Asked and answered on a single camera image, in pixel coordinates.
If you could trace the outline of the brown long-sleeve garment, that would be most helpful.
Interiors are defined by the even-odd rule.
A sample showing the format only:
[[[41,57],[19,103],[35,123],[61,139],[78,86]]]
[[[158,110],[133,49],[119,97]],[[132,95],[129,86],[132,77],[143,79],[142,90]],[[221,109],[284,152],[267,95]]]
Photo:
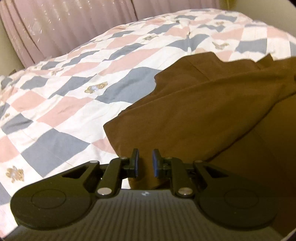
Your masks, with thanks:
[[[154,149],[274,189],[295,188],[295,58],[223,62],[202,53],[182,57],[155,81],[148,96],[104,125],[116,154],[140,151],[133,189],[160,185]]]

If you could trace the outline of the checkered patchwork quilt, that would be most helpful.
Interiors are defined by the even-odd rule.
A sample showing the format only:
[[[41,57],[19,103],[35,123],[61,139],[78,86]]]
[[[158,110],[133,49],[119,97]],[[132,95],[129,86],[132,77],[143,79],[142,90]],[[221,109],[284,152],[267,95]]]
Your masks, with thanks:
[[[248,16],[187,9],[116,26],[70,53],[1,78],[1,237],[16,228],[11,197],[78,166],[115,158],[103,125],[154,90],[183,56],[222,61],[295,55],[295,37]]]

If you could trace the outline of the pink curtain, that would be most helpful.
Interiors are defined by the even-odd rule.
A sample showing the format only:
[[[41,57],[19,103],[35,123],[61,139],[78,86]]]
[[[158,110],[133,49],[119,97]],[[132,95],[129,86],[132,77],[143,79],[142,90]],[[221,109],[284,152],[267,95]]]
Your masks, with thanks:
[[[24,67],[67,54],[117,25],[219,1],[1,1],[1,20]]]

